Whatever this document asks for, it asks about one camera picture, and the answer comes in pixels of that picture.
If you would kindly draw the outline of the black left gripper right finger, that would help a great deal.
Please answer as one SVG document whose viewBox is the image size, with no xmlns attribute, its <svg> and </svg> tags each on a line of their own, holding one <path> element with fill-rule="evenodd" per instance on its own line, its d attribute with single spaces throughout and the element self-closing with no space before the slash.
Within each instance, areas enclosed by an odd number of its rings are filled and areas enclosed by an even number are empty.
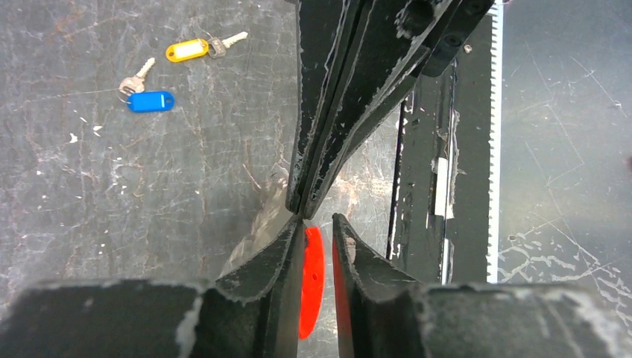
<svg viewBox="0 0 632 358">
<path fill-rule="evenodd" d="M 421 283 L 332 217 L 341 357 L 629 357 L 600 297 L 566 283 Z"/>
</svg>

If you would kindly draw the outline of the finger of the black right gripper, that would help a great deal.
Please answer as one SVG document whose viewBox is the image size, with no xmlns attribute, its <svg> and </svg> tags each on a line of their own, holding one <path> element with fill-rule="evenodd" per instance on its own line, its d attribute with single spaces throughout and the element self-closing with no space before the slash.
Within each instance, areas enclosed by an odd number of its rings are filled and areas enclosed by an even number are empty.
<svg viewBox="0 0 632 358">
<path fill-rule="evenodd" d="M 441 75 L 493 6 L 484 0 L 364 2 L 319 142 L 306 219 L 417 79 Z"/>
<path fill-rule="evenodd" d="M 287 208 L 308 214 L 318 146 L 341 68 L 364 1 L 298 1 L 298 117 L 288 182 Z"/>
</svg>

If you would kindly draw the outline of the red key tag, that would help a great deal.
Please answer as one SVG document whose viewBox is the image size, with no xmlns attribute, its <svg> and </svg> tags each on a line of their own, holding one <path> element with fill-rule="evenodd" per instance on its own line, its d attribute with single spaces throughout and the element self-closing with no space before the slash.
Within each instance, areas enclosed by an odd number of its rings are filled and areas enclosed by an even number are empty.
<svg viewBox="0 0 632 358">
<path fill-rule="evenodd" d="M 338 313 L 334 279 L 320 228 L 305 229 L 303 281 L 298 338 L 308 342 L 312 357 L 339 357 Z"/>
</svg>

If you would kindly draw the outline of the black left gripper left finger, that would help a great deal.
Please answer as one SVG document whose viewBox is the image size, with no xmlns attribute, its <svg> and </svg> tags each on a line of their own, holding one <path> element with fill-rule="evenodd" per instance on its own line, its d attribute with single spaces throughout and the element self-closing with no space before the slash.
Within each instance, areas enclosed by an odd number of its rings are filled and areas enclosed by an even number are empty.
<svg viewBox="0 0 632 358">
<path fill-rule="evenodd" d="M 215 281 L 50 280 L 1 323 L 3 357 L 292 357 L 303 221 Z"/>
</svg>

